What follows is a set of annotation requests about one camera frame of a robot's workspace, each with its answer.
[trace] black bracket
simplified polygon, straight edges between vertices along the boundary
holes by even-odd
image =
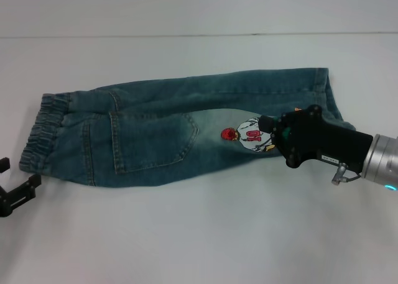
[[[10,169],[10,159],[0,160],[0,173]],[[42,177],[38,174],[32,175],[18,188],[6,192],[0,186],[0,217],[7,217],[12,211],[29,200],[36,197],[35,189],[42,184]]]

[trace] label sticker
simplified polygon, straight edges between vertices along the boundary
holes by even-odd
[[[335,164],[339,164],[339,160],[335,159],[335,158],[331,158],[331,157],[327,157],[326,155],[322,155],[321,156],[322,160],[325,160],[327,162],[331,162],[331,163],[335,163]]]

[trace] blue led light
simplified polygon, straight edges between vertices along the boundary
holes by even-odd
[[[385,187],[386,187],[388,190],[391,190],[391,191],[396,191],[396,190],[397,190],[397,188],[396,188],[395,186],[385,185]]]

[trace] embroidered patch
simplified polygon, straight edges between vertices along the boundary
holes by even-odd
[[[221,138],[229,141],[240,141],[243,147],[255,152],[268,152],[275,148],[271,142],[270,134],[259,130],[259,118],[250,118],[237,129],[229,127],[221,132]]]

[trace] denim jeans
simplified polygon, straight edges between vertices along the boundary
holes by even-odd
[[[279,155],[260,115],[319,104],[326,68],[255,70],[45,94],[20,169],[91,186],[156,186]]]

